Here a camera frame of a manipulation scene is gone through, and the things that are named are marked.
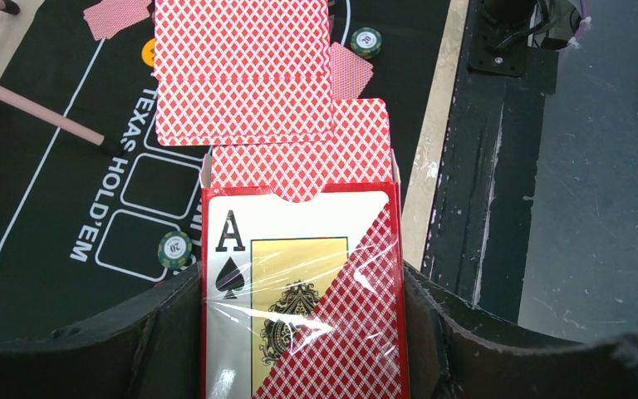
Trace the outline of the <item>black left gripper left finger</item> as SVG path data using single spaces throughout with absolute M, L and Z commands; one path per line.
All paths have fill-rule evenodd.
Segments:
M 46 339 L 0 343 L 0 398 L 199 398 L 200 328 L 191 266 Z

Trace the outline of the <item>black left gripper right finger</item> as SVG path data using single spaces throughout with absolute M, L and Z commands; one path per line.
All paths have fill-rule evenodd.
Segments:
M 638 333 L 581 343 L 522 328 L 404 266 L 412 398 L 638 398 Z

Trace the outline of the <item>single playing card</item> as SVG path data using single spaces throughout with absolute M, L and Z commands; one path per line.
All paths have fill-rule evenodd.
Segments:
M 158 1 L 155 129 L 164 146 L 327 139 L 324 1 Z

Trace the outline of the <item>single green poker chip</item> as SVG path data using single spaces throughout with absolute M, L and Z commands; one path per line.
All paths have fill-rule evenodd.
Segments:
M 164 268 L 178 270 L 189 265 L 192 242 L 189 236 L 179 230 L 170 231 L 160 240 L 157 255 Z

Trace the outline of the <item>yellow big blind button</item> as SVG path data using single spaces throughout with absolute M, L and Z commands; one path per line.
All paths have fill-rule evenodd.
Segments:
M 151 38 L 142 47 L 140 52 L 141 60 L 148 67 L 155 65 L 155 39 Z

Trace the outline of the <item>playing card deck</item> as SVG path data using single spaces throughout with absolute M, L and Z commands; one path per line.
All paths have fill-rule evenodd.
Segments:
M 219 146 L 204 168 L 202 397 L 408 397 L 385 103 L 338 101 L 329 139 Z

